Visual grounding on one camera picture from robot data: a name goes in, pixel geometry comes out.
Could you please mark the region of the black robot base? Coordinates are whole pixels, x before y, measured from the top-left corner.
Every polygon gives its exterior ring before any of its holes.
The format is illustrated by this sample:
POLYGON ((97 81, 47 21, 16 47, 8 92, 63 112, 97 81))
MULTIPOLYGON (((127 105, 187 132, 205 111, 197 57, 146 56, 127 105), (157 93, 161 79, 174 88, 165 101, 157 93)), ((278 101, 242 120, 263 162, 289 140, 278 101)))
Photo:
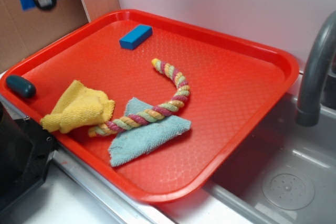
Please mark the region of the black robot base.
POLYGON ((45 182, 55 146, 39 123, 13 119, 1 104, 1 214, 45 182))

